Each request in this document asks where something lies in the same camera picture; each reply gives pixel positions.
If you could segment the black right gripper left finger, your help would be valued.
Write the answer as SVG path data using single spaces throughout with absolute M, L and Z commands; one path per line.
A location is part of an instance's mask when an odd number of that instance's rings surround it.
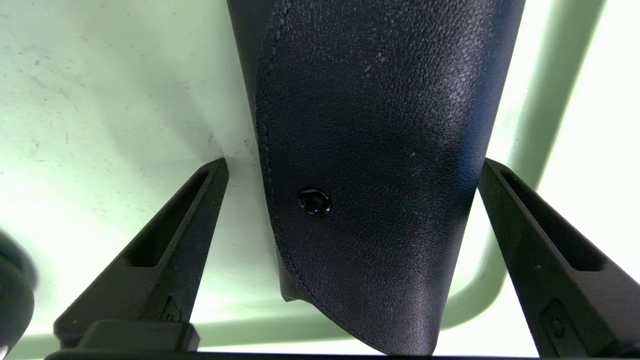
M 224 158 L 188 178 L 55 321 L 62 349 L 98 321 L 190 322 L 228 180 Z

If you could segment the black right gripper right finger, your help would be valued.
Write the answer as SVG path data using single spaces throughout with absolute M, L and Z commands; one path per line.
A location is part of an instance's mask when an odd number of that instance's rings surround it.
M 507 166 L 478 191 L 542 358 L 637 358 L 640 287 Z

